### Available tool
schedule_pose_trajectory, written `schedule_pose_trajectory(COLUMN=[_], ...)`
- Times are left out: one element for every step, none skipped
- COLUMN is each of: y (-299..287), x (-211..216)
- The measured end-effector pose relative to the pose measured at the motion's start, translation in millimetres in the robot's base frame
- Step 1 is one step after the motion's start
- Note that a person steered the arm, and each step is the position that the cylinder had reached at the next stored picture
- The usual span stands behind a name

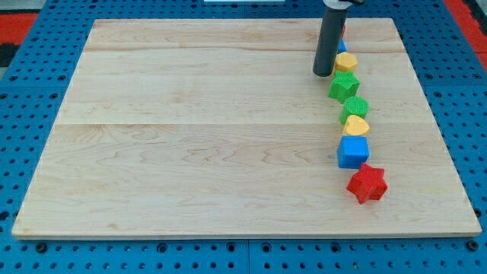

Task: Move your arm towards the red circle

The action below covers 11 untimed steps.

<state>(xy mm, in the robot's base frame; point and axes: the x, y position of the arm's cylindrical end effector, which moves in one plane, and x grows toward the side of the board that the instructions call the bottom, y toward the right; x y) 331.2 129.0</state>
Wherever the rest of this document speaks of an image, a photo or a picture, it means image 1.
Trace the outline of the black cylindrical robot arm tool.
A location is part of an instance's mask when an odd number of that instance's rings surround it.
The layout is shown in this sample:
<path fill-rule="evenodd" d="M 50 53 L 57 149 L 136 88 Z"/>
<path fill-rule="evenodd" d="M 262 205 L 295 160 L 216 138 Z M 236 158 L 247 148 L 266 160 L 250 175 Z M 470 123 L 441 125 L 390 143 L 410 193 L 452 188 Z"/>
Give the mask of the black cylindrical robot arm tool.
<path fill-rule="evenodd" d="M 320 26 L 313 73 L 320 77 L 332 74 L 345 21 L 353 5 L 363 5 L 365 0 L 323 0 L 325 5 Z"/>

